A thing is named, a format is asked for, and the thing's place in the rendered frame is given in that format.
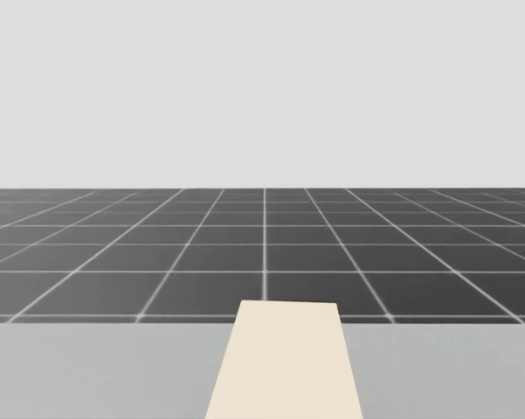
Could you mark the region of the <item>tall board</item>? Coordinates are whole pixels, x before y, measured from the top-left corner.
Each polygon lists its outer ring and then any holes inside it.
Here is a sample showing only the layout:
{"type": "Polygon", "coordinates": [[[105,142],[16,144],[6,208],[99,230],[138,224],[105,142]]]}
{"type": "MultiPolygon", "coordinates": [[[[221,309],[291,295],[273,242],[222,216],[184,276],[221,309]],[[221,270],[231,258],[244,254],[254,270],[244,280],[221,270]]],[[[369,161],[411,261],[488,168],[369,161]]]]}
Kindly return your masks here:
{"type": "Polygon", "coordinates": [[[240,303],[205,419],[363,419],[335,303],[240,303]]]}

